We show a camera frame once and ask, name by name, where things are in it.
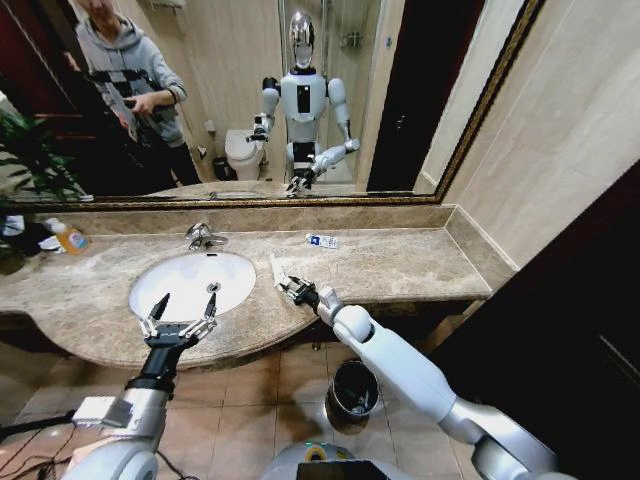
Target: trash can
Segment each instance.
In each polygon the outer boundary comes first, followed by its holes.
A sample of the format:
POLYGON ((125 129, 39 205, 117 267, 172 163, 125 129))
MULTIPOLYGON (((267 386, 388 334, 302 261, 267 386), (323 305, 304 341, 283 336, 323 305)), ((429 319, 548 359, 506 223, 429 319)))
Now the trash can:
POLYGON ((360 360, 347 360, 336 371, 325 405, 330 417, 360 423, 378 403, 378 380, 360 360))
POLYGON ((236 171, 227 162, 227 157, 213 159, 213 172, 218 180, 235 180, 237 178, 236 171))

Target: black cable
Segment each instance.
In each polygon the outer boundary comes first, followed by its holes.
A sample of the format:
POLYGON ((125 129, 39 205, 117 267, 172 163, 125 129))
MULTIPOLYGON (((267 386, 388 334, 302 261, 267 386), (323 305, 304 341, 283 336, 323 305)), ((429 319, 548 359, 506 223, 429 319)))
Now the black cable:
MULTIPOLYGON (((32 458, 37 458, 39 457, 39 455, 32 455, 31 457, 29 457, 27 460, 25 460, 22 464, 22 466, 20 468, 22 468, 24 466, 24 464, 26 464, 29 460, 31 460, 32 458)), ((26 470, 23 470, 22 472, 18 473, 15 477, 12 478, 12 480, 18 480, 20 478, 24 478, 26 477, 28 474, 35 472, 35 471, 39 471, 40 469, 42 469, 43 467, 51 467, 51 465, 57 466, 57 465, 62 465, 63 463, 69 463, 71 461, 71 456, 68 456, 66 458, 63 458, 62 460, 58 460, 55 462, 51 462, 51 458, 49 457, 42 457, 42 458, 46 458, 47 461, 46 462, 40 462, 40 463, 36 463, 35 465, 32 465, 31 467, 27 468, 26 470)))
MULTIPOLYGON (((13 459, 14 459, 14 458, 16 458, 18 455, 20 455, 20 452, 22 452, 22 451, 27 447, 27 445, 29 445, 29 444, 31 443, 31 440, 33 440, 34 438, 36 438, 36 436, 37 436, 41 431, 42 431, 42 429, 38 430, 36 433, 34 433, 33 435, 31 435, 31 438, 29 438, 29 440, 27 440, 27 441, 24 443, 24 445, 22 445, 22 446, 18 449, 18 451, 17 451, 16 453, 14 453, 14 454, 11 456, 11 458, 10 458, 9 460, 7 460, 6 462, 4 462, 4 465, 2 465, 2 467, 0 467, 0 472, 2 472, 2 470, 4 470, 5 468, 7 468, 7 466, 8 466, 8 465, 13 461, 13 459)), ((12 475, 12 474, 0 475, 0 478, 6 478, 6 477, 8 477, 9 475, 12 475)))
MULTIPOLYGON (((60 452, 64 449, 64 447, 66 447, 69 442, 71 441, 71 439, 73 438, 73 435, 76 433, 76 429, 77 426, 74 425, 73 426, 73 430, 71 431, 71 434, 69 435, 69 437, 65 440, 65 442, 62 444, 62 446, 60 446, 60 448, 58 448, 58 450, 56 451, 56 453, 53 454, 53 456, 49 457, 46 455, 30 455, 29 457, 27 457, 22 464, 16 468, 14 471, 10 472, 10 473, 5 473, 3 475, 0 475, 0 479, 3 478, 7 478, 7 477, 11 477, 13 475, 16 475, 15 477, 13 477, 14 479, 18 479, 18 478, 22 478, 24 477, 27 473, 31 473, 34 472, 36 470, 39 471, 39 475, 38 478, 47 478, 47 476, 51 475, 53 476, 54 480, 56 479, 56 470, 55 467, 56 465, 62 464, 62 463, 67 463, 71 460, 71 456, 66 457, 60 461, 56 461, 56 457, 60 454, 60 452), (26 469, 25 471, 21 471, 25 465, 27 463, 29 463, 31 460, 33 460, 34 458, 41 458, 41 459, 45 459, 45 462, 40 462, 36 465, 32 465, 31 467, 29 467, 28 469, 26 469)), ((31 442, 31 440, 33 440, 36 435, 38 435, 40 432, 42 431, 42 429, 38 430, 35 434, 33 434, 31 436, 31 438, 22 446, 20 447, 20 449, 13 454, 13 456, 7 461, 5 462, 5 464, 2 466, 2 468, 0 468, 0 471, 4 470, 4 468, 9 465, 9 463, 11 463, 11 461, 16 458, 21 451, 24 450, 24 448, 29 444, 29 442, 31 442)))
POLYGON ((178 480, 200 480, 198 477, 194 477, 193 475, 185 476, 185 474, 178 470, 178 468, 173 463, 171 463, 166 455, 160 450, 157 450, 156 453, 160 456, 160 458, 164 460, 164 463, 167 464, 167 466, 173 471, 173 473, 178 475, 178 480))

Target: gold mirror frame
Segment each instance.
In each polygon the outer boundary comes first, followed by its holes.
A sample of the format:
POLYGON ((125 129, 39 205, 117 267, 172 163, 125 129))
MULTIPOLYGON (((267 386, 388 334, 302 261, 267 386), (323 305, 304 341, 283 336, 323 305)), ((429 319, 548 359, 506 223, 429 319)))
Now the gold mirror frame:
POLYGON ((495 61, 493 69, 482 89, 473 112, 433 194, 408 194, 409 192, 376 192, 340 197, 304 198, 256 198, 233 200, 167 199, 161 197, 98 197, 92 202, 11 202, 0 211, 30 212, 89 212, 132 210, 187 210, 211 208, 251 207, 315 207, 315 206, 375 206, 375 205, 424 205, 442 203, 460 165, 486 118, 491 105, 502 87, 509 70, 520 52, 545 0, 525 0, 511 31, 495 61))

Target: chrome robot head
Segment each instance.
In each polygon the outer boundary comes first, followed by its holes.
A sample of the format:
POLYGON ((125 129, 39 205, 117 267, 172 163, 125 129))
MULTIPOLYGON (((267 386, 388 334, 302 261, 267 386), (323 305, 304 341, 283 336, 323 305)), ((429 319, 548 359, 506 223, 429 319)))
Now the chrome robot head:
POLYGON ((311 56, 313 55, 313 23, 311 15, 297 11, 291 17, 289 24, 289 41, 295 60, 296 68, 307 69, 311 66, 311 56))

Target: faucet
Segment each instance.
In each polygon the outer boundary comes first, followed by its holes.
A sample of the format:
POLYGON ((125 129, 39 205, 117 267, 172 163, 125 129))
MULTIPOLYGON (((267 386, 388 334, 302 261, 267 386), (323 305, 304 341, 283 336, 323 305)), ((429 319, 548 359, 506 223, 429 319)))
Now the faucet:
POLYGON ((229 239, 220 235, 211 233, 211 229, 206 223, 196 223, 192 225, 184 238, 189 242, 189 250, 197 252, 199 250, 207 250, 209 247, 226 245, 229 239))

